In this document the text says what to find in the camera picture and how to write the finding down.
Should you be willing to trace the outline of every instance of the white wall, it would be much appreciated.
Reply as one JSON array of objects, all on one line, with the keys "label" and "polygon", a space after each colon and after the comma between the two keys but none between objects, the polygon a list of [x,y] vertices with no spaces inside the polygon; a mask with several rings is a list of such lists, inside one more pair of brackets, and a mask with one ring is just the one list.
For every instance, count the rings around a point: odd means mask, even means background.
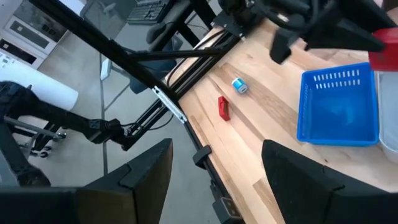
[{"label": "white wall", "polygon": [[80,0],[60,0],[64,5],[68,6],[73,12],[80,16],[80,11],[85,6]]}]

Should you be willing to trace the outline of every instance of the blue spool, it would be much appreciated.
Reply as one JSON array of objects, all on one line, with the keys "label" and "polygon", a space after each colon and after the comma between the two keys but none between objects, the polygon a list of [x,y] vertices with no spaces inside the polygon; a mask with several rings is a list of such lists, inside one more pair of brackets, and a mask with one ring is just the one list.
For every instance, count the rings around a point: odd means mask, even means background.
[{"label": "blue spool", "polygon": [[235,78],[232,81],[232,86],[234,86],[235,90],[238,91],[238,93],[240,94],[245,93],[249,89],[249,87],[244,83],[241,78]]}]

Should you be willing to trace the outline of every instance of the white container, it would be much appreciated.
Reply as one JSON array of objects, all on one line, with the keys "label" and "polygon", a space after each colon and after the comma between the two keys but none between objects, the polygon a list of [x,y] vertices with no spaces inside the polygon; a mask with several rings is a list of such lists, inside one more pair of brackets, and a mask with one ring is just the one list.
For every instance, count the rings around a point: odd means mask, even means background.
[{"label": "white container", "polygon": [[32,85],[32,91],[39,99],[67,111],[75,106],[79,96],[79,92],[69,86],[0,53],[0,82],[3,81],[24,87]]},{"label": "white container", "polygon": [[398,72],[377,72],[380,142],[387,158],[398,164]]}]

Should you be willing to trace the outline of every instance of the red block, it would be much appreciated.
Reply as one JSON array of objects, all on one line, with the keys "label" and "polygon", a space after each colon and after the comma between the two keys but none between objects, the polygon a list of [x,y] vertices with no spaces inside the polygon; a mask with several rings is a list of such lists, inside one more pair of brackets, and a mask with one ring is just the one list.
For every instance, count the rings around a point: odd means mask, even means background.
[{"label": "red block", "polygon": [[229,108],[228,108],[228,100],[225,97],[220,96],[218,98],[218,114],[225,121],[229,121],[231,118],[229,117]]},{"label": "red block", "polygon": [[398,28],[381,29],[373,33],[386,48],[382,52],[369,52],[372,70],[398,71]]}]

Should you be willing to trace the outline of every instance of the chair wheel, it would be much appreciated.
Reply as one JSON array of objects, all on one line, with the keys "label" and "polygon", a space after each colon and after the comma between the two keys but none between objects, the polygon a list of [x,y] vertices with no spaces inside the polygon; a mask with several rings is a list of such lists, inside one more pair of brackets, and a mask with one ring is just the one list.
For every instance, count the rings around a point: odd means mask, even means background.
[{"label": "chair wheel", "polygon": [[58,133],[57,136],[58,136],[60,139],[66,139],[66,138],[67,138],[67,134],[66,134],[66,133]]},{"label": "chair wheel", "polygon": [[52,146],[44,146],[43,150],[51,151],[52,150]]},{"label": "chair wheel", "polygon": [[50,152],[50,151],[48,151],[48,152],[45,152],[45,151],[40,152],[40,158],[47,158],[47,157],[50,155],[49,152]]},{"label": "chair wheel", "polygon": [[31,151],[30,155],[34,156],[34,157],[37,157],[37,156],[39,156],[39,152],[38,151]]},{"label": "chair wheel", "polygon": [[58,133],[57,136],[58,138],[52,139],[53,142],[59,142],[60,140],[67,138],[66,133]]}]

